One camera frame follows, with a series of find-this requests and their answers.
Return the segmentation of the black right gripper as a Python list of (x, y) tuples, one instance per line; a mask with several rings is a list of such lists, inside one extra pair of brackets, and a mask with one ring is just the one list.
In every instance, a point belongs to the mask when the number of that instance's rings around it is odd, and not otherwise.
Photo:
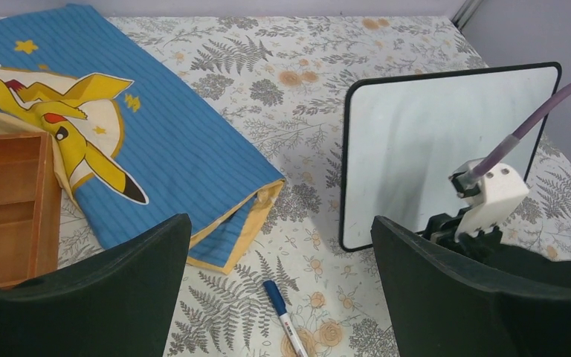
[(402, 356), (571, 356), (571, 260), (501, 244), (498, 226), (455, 232), (469, 208), (422, 237), (374, 218), (381, 285)]

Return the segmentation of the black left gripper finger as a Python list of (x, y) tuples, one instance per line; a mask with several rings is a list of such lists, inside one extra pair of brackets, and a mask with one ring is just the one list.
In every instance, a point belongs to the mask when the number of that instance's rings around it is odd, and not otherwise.
[(0, 289), (0, 356), (162, 356), (189, 250), (177, 214), (122, 243)]

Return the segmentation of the blue capped whiteboard marker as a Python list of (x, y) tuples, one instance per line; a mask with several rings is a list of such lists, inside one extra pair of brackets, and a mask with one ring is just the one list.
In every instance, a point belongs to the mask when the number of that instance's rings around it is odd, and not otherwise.
[(272, 305), (277, 313), (280, 323), (285, 331), (285, 335), (290, 342), (293, 351), (298, 357), (308, 357), (308, 353), (303, 345), (302, 340), (297, 334), (296, 328), (294, 327), (286, 308), (286, 303), (281, 295), (277, 284), (273, 280), (265, 280), (262, 283), (265, 292), (272, 302)]

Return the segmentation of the white whiteboard black frame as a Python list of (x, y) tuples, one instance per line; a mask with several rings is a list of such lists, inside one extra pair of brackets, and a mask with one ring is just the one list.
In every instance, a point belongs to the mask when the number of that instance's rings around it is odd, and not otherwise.
[(338, 242), (372, 245), (385, 216), (418, 233), (463, 207), (449, 182), (486, 157), (557, 90), (557, 62), (366, 78), (345, 98)]

